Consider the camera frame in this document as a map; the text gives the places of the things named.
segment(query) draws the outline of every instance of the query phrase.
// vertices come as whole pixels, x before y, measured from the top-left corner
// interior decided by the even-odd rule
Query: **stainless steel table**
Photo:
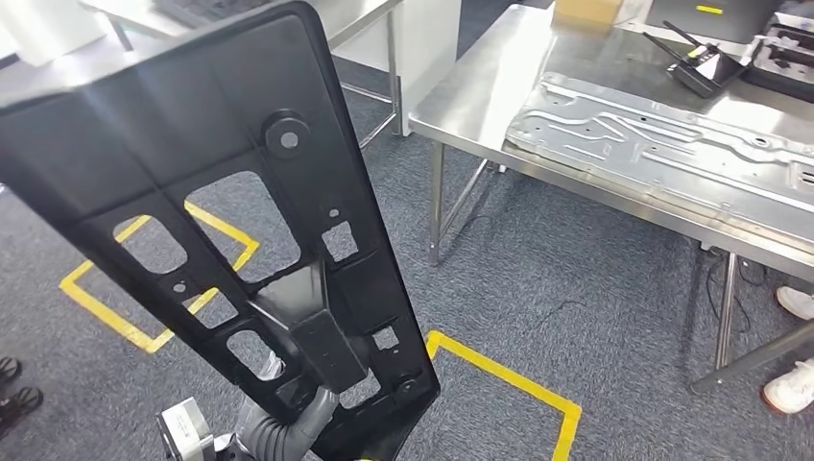
[[[365,148],[382,130],[395,120],[401,134],[401,89],[395,64],[395,24],[393,9],[401,0],[306,0],[320,15],[331,50],[356,36],[382,17],[387,17],[388,74],[390,97],[359,86],[342,83],[342,88],[372,98],[393,107],[390,115],[359,142]],[[181,36],[192,29],[159,11],[153,0],[80,0],[92,12],[104,14],[113,31],[128,51],[133,49],[126,30],[158,39]]]
[[[668,58],[643,36],[622,30],[608,34],[576,30],[552,22],[552,11],[511,6],[458,61],[410,115],[419,134],[436,140],[432,154],[430,262],[439,262],[443,235],[490,162],[570,190],[597,202],[664,226],[730,252],[716,349],[716,372],[692,388],[701,391],[814,338],[814,323],[748,353],[730,365],[731,306],[737,256],[743,255],[788,274],[814,279],[814,248],[788,245],[782,232],[710,219],[660,202],[642,191],[597,178],[506,143],[504,136],[538,74],[552,71],[618,89],[678,109],[688,109],[731,125],[814,142],[814,105],[759,87],[736,83],[722,98],[703,100],[677,86],[664,72]],[[483,159],[444,216],[443,157],[452,146]]]

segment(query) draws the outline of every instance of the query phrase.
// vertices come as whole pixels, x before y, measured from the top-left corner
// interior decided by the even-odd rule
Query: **table top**
[[[814,105],[743,82],[736,82],[714,101],[704,100],[666,74],[664,69],[670,63],[669,57],[640,34],[619,29],[604,33],[579,30],[555,23],[553,9],[513,5],[430,91],[410,114],[410,123],[416,133],[478,157],[789,274],[814,279],[814,249],[807,252],[778,243],[782,238],[768,230],[755,232],[754,227],[746,230],[689,215],[686,210],[656,203],[641,191],[603,182],[505,143],[506,130],[541,70],[730,125],[814,143]]]
[[[336,48],[380,19],[401,0],[306,0],[323,22],[328,46]],[[192,30],[159,11],[153,0],[80,0],[126,28],[155,38],[180,36]]]

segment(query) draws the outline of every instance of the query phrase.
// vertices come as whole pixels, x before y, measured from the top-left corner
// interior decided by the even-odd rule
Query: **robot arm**
[[[173,461],[300,461],[330,422],[339,396],[320,387],[292,425],[282,425],[246,397],[235,432],[213,438],[194,399],[158,415],[167,459]]]

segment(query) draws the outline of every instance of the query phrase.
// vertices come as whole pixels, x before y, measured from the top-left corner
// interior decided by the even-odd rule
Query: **keyboard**
[[[156,8],[193,29],[247,12],[274,0],[153,0]]]

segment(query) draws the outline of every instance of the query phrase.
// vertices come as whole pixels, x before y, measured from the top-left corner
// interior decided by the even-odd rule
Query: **cardboard box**
[[[554,17],[569,22],[611,25],[624,0],[557,0]]]

